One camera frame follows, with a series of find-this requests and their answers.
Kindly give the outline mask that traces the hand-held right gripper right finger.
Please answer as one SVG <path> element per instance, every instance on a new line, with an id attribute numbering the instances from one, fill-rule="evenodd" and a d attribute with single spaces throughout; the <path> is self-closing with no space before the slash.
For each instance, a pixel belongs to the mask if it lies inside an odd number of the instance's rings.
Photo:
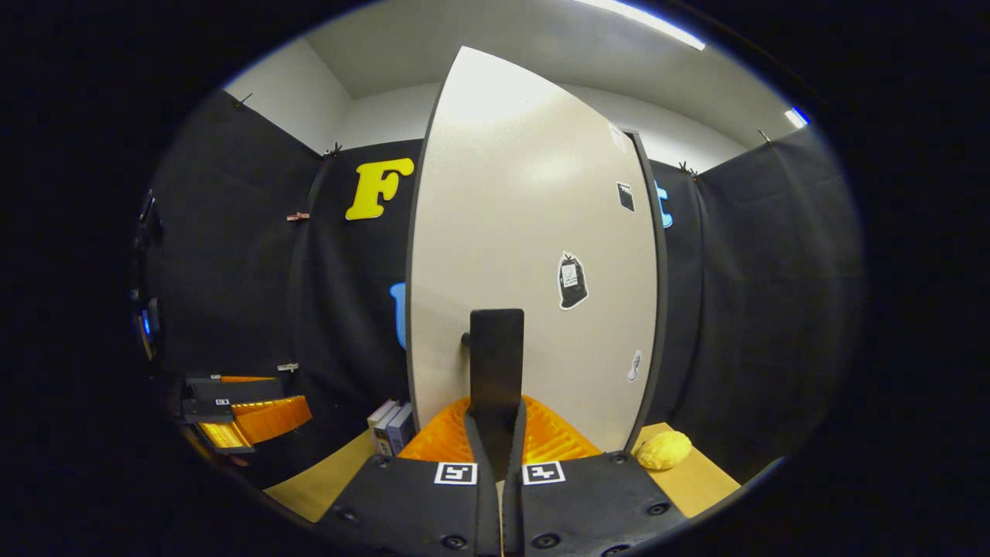
<path id="1" fill-rule="evenodd" d="M 688 525 L 632 454 L 594 450 L 523 396 L 503 487 L 506 556 L 611 556 L 665 543 Z"/>

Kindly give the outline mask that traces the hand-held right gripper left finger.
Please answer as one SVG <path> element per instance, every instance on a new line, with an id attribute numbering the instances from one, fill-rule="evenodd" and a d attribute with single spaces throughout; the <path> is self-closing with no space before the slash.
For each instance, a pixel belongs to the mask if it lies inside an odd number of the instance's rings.
<path id="1" fill-rule="evenodd" d="M 367 458 L 321 519 L 347 556 L 500 556 L 497 480 L 470 412 L 446 406 L 398 456 Z"/>

